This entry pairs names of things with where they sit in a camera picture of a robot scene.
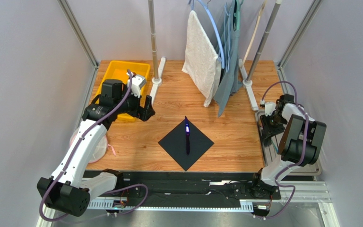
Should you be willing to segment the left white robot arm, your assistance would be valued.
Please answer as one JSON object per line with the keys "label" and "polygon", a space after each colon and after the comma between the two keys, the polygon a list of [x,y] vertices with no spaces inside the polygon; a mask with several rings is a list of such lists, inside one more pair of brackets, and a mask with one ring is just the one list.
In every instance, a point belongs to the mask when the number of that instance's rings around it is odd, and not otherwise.
{"label": "left white robot arm", "polygon": [[105,169],[87,181],[82,178],[98,143],[119,114],[128,114],[144,122],[155,115],[150,95],[146,96],[145,105],[140,106],[146,82],[144,77],[137,75],[126,83],[118,79],[107,79],[102,83],[101,93],[84,110],[79,130],[66,156],[49,178],[42,177],[37,183],[42,197],[39,207],[42,219],[50,222],[62,219],[48,218],[43,213],[43,207],[60,211],[65,217],[80,217],[91,200],[142,186],[125,186],[123,173],[112,169]]}

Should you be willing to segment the iridescent spoon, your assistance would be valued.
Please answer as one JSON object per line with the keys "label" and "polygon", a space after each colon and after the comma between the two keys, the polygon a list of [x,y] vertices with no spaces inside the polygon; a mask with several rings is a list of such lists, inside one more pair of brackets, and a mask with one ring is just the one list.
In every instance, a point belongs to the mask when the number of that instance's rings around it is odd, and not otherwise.
{"label": "iridescent spoon", "polygon": [[278,147],[278,144],[277,144],[277,138],[276,137],[273,137],[272,139],[271,139],[271,143],[272,143],[272,146],[273,146],[273,148],[274,148],[274,150],[275,150],[275,152],[276,152],[276,154],[280,154],[280,152],[279,152],[279,147]]}

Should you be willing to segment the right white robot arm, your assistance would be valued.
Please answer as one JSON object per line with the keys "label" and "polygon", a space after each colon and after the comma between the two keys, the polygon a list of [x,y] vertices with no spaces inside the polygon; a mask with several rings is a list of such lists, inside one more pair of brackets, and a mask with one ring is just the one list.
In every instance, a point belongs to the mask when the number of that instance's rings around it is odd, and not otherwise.
{"label": "right white robot arm", "polygon": [[276,102],[261,100],[260,106],[265,109],[259,117],[260,140],[269,144],[272,137],[282,136],[276,158],[253,176],[252,196],[267,198],[289,173],[318,160],[327,126],[311,118],[293,95],[281,95]]}

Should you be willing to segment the black paper napkin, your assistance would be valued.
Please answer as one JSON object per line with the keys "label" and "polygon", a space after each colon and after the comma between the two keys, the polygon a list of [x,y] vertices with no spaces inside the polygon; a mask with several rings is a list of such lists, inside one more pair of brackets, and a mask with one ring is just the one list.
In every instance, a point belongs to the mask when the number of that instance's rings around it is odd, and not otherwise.
{"label": "black paper napkin", "polygon": [[190,154],[186,155],[185,123],[182,120],[165,135],[158,144],[184,170],[190,169],[213,145],[214,142],[200,131],[190,120]]}

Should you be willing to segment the purple iridescent knife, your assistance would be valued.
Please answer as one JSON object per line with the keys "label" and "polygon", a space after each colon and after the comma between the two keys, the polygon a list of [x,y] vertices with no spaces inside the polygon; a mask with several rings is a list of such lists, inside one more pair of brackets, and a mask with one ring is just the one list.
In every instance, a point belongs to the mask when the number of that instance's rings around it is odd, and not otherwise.
{"label": "purple iridescent knife", "polygon": [[189,123],[187,116],[185,116],[184,123],[185,123],[186,155],[189,155],[190,154],[190,123]]}

